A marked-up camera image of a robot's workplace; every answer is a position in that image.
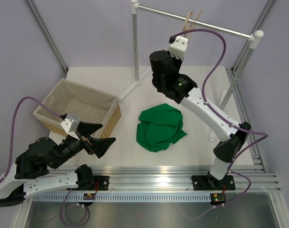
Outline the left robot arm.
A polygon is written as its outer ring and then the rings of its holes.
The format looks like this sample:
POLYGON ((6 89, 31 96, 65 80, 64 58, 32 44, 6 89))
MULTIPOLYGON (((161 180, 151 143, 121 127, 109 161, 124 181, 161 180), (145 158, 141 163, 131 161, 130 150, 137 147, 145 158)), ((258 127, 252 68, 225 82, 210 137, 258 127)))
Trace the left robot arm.
POLYGON ((16 158, 8 174, 0 176, 0 207, 19 205, 53 190, 88 190, 93 187, 92 169, 86 164, 62 176, 46 175, 49 169, 58 169, 82 150, 101 158, 116 139, 91 136, 102 128, 102 124, 64 120, 61 125, 67 136, 60 144, 49 137, 39 138, 16 158))

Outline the green t shirt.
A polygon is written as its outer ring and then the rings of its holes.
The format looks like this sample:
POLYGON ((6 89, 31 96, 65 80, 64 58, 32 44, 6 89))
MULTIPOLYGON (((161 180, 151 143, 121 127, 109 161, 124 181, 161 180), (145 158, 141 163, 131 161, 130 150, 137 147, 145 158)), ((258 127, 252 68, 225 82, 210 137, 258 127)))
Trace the green t shirt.
POLYGON ((142 111, 138 117, 136 141, 150 152, 159 152, 187 135, 180 110, 164 103, 142 111))

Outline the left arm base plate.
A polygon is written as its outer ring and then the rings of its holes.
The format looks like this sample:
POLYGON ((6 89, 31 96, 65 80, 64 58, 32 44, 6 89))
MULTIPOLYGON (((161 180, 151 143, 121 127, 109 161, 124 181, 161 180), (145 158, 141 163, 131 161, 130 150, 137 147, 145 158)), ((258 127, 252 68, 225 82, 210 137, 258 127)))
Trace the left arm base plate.
POLYGON ((77 181, 77 190, 107 191, 109 187, 109 176, 92 175, 77 181))

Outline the wooden clothes hanger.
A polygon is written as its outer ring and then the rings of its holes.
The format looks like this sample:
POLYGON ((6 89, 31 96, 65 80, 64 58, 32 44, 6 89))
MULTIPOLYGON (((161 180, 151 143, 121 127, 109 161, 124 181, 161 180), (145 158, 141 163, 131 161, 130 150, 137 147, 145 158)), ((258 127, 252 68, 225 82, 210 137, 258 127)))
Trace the wooden clothes hanger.
MULTIPOLYGON (((202 10, 199 10, 197 15, 195 16, 194 20, 198 20, 200 15, 202 13, 202 10)), ((183 29, 182 31, 189 31, 191 29, 195 28, 195 25, 190 23, 189 20, 192 19, 192 15, 193 15, 193 11, 189 11, 189 13, 187 14, 187 17, 184 21, 184 25, 183 25, 183 29)))

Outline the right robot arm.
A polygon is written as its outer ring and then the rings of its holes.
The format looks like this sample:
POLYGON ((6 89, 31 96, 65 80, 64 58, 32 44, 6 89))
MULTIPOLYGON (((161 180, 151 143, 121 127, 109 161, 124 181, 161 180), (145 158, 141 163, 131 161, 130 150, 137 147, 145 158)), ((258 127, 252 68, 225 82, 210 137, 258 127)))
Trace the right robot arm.
POLYGON ((224 184, 230 163, 245 144, 251 125, 235 121, 218 107, 214 113, 197 84, 179 72, 182 61, 172 57, 168 51, 155 51, 149 60, 153 72, 152 84, 157 92, 190 110, 219 138, 220 142, 213 149, 213 165, 207 173, 209 187, 219 188, 224 184))

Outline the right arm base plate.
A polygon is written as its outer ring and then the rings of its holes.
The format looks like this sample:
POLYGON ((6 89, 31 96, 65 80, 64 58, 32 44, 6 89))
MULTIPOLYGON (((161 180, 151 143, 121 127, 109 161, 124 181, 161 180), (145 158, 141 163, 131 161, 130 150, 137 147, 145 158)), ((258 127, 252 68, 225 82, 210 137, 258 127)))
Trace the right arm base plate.
POLYGON ((235 181, 231 175, 226 175, 222 180, 208 175, 193 175, 191 179, 194 191, 236 190, 235 181))

